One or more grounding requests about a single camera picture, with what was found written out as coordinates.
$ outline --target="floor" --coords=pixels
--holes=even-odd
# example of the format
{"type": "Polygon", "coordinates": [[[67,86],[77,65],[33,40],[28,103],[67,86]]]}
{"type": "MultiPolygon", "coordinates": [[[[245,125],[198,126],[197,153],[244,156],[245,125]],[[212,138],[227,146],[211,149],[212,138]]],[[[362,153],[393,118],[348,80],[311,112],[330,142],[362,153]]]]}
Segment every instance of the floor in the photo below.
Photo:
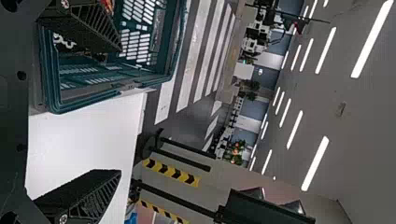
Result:
{"type": "Polygon", "coordinates": [[[225,122],[228,106],[221,106],[215,96],[236,4],[227,0],[188,1],[187,8],[186,31],[174,78],[148,93],[137,147],[164,128],[164,136],[201,149],[225,122]]]}

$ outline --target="linear led light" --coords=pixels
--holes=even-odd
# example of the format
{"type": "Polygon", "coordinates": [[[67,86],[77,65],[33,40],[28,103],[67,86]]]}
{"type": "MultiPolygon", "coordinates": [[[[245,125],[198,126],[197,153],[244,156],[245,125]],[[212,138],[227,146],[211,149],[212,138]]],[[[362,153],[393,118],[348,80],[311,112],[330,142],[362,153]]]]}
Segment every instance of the linear led light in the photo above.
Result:
{"type": "Polygon", "coordinates": [[[314,16],[315,8],[317,7],[318,0],[315,0],[314,5],[312,6],[311,13],[309,13],[309,19],[312,19],[314,16]]]}
{"type": "Polygon", "coordinates": [[[293,71],[294,66],[295,66],[296,63],[297,63],[298,55],[300,54],[300,50],[301,50],[301,45],[299,45],[298,48],[297,48],[296,55],[294,56],[293,63],[291,64],[291,68],[290,68],[291,71],[293,71]]]}
{"type": "Polygon", "coordinates": [[[267,169],[268,162],[270,162],[271,156],[272,156],[272,149],[268,152],[267,159],[265,160],[265,164],[264,164],[264,166],[262,167],[262,175],[264,175],[265,170],[267,169]]]}
{"type": "Polygon", "coordinates": [[[283,97],[285,96],[285,92],[282,91],[282,94],[280,94],[280,99],[279,99],[279,103],[277,104],[277,108],[275,111],[275,115],[277,115],[277,113],[279,112],[280,106],[282,105],[282,101],[283,101],[283,97]]]}
{"type": "Polygon", "coordinates": [[[311,167],[309,167],[308,173],[306,174],[303,185],[301,186],[302,191],[307,191],[309,185],[311,185],[312,179],[314,178],[315,172],[317,171],[320,161],[323,158],[324,152],[326,151],[327,146],[329,145],[329,138],[323,136],[323,139],[318,148],[317,154],[315,155],[314,160],[312,161],[311,167]]]}
{"type": "Polygon", "coordinates": [[[265,122],[264,130],[262,131],[262,139],[264,138],[265,133],[267,132],[267,128],[268,128],[268,121],[265,122]]]}
{"type": "Polygon", "coordinates": [[[251,165],[250,165],[250,169],[248,169],[249,171],[251,171],[253,169],[255,161],[256,161],[256,157],[253,158],[253,161],[251,162],[251,165]]]}
{"type": "Polygon", "coordinates": [[[315,70],[315,74],[317,74],[317,75],[320,73],[321,67],[322,67],[322,65],[324,63],[324,60],[325,60],[326,55],[327,55],[327,52],[329,51],[330,44],[332,43],[332,39],[334,38],[336,30],[337,30],[337,28],[333,27],[332,30],[330,31],[329,38],[327,38],[326,45],[324,46],[323,52],[322,52],[322,54],[320,56],[320,59],[319,59],[317,70],[315,70]]]}
{"type": "Polygon", "coordinates": [[[361,71],[363,70],[364,65],[367,62],[367,59],[370,55],[370,52],[373,49],[374,43],[378,38],[379,33],[381,32],[382,26],[387,19],[390,8],[393,5],[393,0],[386,1],[381,9],[379,10],[378,16],[374,22],[372,30],[370,31],[369,36],[367,37],[366,43],[364,44],[363,49],[361,50],[361,55],[359,56],[358,61],[353,68],[352,74],[350,75],[353,78],[358,78],[361,75],[361,71]]]}
{"type": "Polygon", "coordinates": [[[296,132],[297,132],[297,129],[298,129],[298,126],[300,125],[300,122],[301,122],[301,119],[303,118],[303,110],[300,110],[300,112],[298,113],[298,116],[297,116],[297,120],[296,120],[296,122],[294,123],[294,127],[293,127],[293,129],[291,130],[291,134],[290,134],[290,137],[289,137],[289,141],[288,141],[288,143],[286,144],[286,149],[287,150],[289,150],[289,148],[290,148],[290,146],[291,146],[291,143],[293,142],[293,139],[294,139],[294,135],[296,134],[296,132]]]}
{"type": "Polygon", "coordinates": [[[283,112],[282,119],[280,120],[279,128],[282,128],[283,122],[285,122],[285,118],[288,115],[290,104],[291,104],[291,99],[289,98],[288,103],[286,104],[286,107],[285,107],[285,111],[283,112]]]}
{"type": "Polygon", "coordinates": [[[254,153],[256,152],[257,144],[254,145],[253,151],[251,152],[250,158],[253,158],[254,153]]]}
{"type": "Polygon", "coordinates": [[[265,123],[265,121],[267,120],[267,115],[268,115],[268,113],[265,113],[264,119],[262,120],[262,127],[261,127],[261,129],[264,127],[264,123],[265,123]]]}
{"type": "Polygon", "coordinates": [[[285,57],[283,58],[283,63],[281,69],[285,67],[286,61],[288,60],[289,51],[286,52],[285,57]]]}
{"type": "Polygon", "coordinates": [[[308,59],[309,52],[311,51],[313,44],[314,44],[314,38],[311,38],[311,40],[309,41],[308,47],[306,48],[303,62],[301,63],[301,66],[300,66],[300,72],[303,72],[303,70],[304,70],[306,60],[308,59]]]}
{"type": "Polygon", "coordinates": [[[306,17],[306,13],[308,13],[308,10],[309,10],[309,6],[306,6],[303,17],[306,17]]]}
{"type": "Polygon", "coordinates": [[[274,102],[273,102],[273,106],[276,105],[276,100],[277,100],[277,96],[279,95],[279,92],[280,92],[280,87],[277,88],[276,95],[275,95],[274,102]]]}

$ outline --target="black metal bar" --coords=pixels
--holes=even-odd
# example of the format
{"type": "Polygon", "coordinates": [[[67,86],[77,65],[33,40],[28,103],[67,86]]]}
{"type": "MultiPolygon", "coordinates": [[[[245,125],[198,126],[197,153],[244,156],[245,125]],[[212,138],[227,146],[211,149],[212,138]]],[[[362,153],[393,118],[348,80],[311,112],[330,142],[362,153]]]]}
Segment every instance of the black metal bar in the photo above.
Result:
{"type": "Polygon", "coordinates": [[[161,141],[163,141],[165,143],[168,143],[170,145],[176,146],[176,147],[182,147],[182,148],[184,148],[184,149],[186,149],[186,150],[188,150],[190,152],[194,152],[194,153],[200,154],[201,156],[205,156],[205,157],[208,157],[208,158],[213,159],[213,160],[216,159],[216,155],[204,152],[204,151],[202,151],[200,149],[197,149],[197,148],[194,148],[194,147],[189,147],[189,146],[183,145],[183,144],[181,144],[179,142],[175,142],[175,141],[172,141],[172,140],[164,138],[164,137],[161,138],[161,141]]]}
{"type": "Polygon", "coordinates": [[[318,20],[318,19],[309,19],[307,17],[302,17],[302,16],[294,15],[294,14],[291,14],[291,13],[288,13],[288,12],[283,12],[283,11],[279,11],[279,10],[275,10],[275,9],[271,9],[271,8],[267,8],[267,7],[263,7],[263,6],[259,7],[259,6],[255,6],[255,5],[251,5],[251,4],[245,4],[245,6],[246,7],[262,8],[262,9],[265,9],[265,10],[269,10],[269,11],[274,11],[276,13],[280,13],[281,15],[288,15],[288,16],[295,17],[297,19],[303,19],[305,21],[319,21],[319,22],[324,22],[324,23],[329,23],[330,24],[329,21],[323,21],[323,20],[318,20]]]}
{"type": "Polygon", "coordinates": [[[201,163],[199,163],[199,162],[192,161],[192,160],[186,159],[186,158],[184,158],[184,157],[180,157],[180,156],[178,156],[178,155],[175,155],[175,154],[173,154],[173,153],[164,151],[164,150],[162,150],[162,149],[158,149],[158,148],[155,148],[155,147],[150,147],[149,149],[150,149],[152,152],[161,154],[161,155],[163,155],[163,156],[165,156],[165,157],[168,157],[168,158],[170,158],[170,159],[173,159],[173,160],[175,160],[175,161],[180,161],[180,162],[186,163],[186,164],[188,164],[188,165],[190,165],[190,166],[193,166],[193,167],[195,167],[195,168],[201,169],[201,170],[206,171],[206,172],[210,172],[210,170],[212,169],[212,168],[211,168],[210,166],[208,166],[208,165],[204,165],[204,164],[201,164],[201,163]]]}
{"type": "Polygon", "coordinates": [[[216,216],[216,212],[212,212],[212,211],[210,211],[210,210],[208,210],[206,208],[203,208],[203,207],[201,207],[201,206],[199,206],[199,205],[197,205],[195,203],[187,202],[186,200],[178,198],[178,197],[176,197],[176,196],[174,196],[172,194],[169,194],[169,193],[167,193],[165,191],[162,191],[160,189],[156,189],[156,188],[154,188],[154,187],[152,187],[150,185],[147,185],[147,184],[145,184],[145,183],[143,183],[141,181],[138,181],[138,180],[135,180],[135,179],[132,179],[131,181],[132,181],[132,184],[136,184],[139,188],[141,188],[143,190],[146,190],[146,191],[148,191],[150,193],[153,193],[153,194],[155,194],[157,196],[165,198],[166,200],[169,200],[169,201],[171,201],[173,203],[177,203],[177,204],[179,204],[181,206],[189,208],[190,210],[192,210],[194,212],[200,213],[200,214],[202,214],[204,216],[211,217],[211,218],[215,218],[215,216],[216,216]]]}

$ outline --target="black monitor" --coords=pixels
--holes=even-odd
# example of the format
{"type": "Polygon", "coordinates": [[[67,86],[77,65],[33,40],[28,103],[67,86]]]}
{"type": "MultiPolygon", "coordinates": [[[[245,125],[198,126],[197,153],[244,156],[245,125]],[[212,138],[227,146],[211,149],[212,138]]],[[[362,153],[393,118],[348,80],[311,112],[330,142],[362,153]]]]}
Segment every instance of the black monitor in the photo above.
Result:
{"type": "Polygon", "coordinates": [[[259,200],[232,189],[225,207],[220,207],[227,224],[315,224],[315,219],[288,208],[259,200]]]}

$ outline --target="potted plant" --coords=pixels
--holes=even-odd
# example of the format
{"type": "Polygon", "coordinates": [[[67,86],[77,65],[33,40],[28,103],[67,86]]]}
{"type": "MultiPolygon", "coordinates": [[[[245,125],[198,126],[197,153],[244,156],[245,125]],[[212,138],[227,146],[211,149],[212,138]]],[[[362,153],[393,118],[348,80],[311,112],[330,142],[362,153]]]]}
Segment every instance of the potted plant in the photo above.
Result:
{"type": "Polygon", "coordinates": [[[256,97],[257,97],[257,94],[256,94],[256,92],[249,92],[248,94],[247,94],[247,99],[249,100],[249,101],[255,101],[256,100],[256,97]]]}

